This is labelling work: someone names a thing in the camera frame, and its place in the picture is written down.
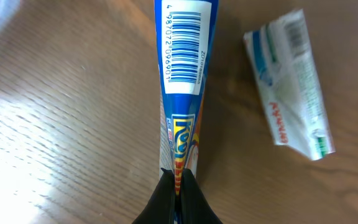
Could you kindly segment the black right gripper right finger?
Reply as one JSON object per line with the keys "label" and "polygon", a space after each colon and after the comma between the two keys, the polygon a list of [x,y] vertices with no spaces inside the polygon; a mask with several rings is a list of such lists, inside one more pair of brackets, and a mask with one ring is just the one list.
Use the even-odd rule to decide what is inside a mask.
{"label": "black right gripper right finger", "polygon": [[180,189],[181,219],[184,224],[223,224],[204,197],[193,173],[184,169]]}

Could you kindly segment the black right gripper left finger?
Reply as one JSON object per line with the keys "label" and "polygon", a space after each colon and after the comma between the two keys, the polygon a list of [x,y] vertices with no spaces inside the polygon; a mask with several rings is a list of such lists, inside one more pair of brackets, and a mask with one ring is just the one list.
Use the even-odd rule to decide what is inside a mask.
{"label": "black right gripper left finger", "polygon": [[163,174],[150,200],[133,224],[174,224],[175,176],[171,170],[161,170]]}

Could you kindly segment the white green medicine box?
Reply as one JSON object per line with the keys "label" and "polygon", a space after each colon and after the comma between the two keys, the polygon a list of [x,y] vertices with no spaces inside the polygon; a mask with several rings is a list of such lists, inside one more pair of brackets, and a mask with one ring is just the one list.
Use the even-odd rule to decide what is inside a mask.
{"label": "white green medicine box", "polygon": [[335,152],[303,10],[243,36],[273,141],[312,161]]}

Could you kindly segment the blue KoolFever box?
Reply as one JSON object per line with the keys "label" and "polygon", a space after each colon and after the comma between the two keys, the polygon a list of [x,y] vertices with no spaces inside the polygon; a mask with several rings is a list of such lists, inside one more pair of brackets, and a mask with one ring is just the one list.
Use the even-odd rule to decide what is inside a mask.
{"label": "blue KoolFever box", "polygon": [[158,69],[176,194],[180,194],[183,171],[196,173],[218,6],[218,0],[154,2]]}

